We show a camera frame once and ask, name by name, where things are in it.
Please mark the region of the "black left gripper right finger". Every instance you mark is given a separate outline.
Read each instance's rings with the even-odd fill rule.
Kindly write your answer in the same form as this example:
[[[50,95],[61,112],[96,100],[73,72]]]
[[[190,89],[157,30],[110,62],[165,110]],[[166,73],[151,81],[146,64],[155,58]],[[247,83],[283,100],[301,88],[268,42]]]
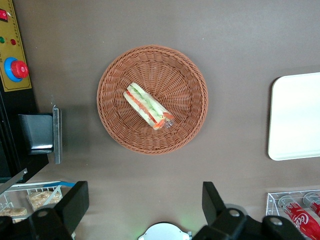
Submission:
[[[202,184],[202,210],[207,222],[194,240],[303,240],[305,237],[288,219],[265,216],[261,222],[236,207],[226,207],[215,185]]]

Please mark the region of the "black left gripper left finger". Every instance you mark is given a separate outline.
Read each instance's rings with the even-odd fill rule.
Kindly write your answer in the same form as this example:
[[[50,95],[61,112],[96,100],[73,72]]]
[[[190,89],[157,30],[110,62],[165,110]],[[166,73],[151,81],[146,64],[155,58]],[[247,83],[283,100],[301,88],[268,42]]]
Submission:
[[[87,181],[78,181],[53,207],[43,206],[21,222],[0,218],[2,240],[71,240],[89,208]]]

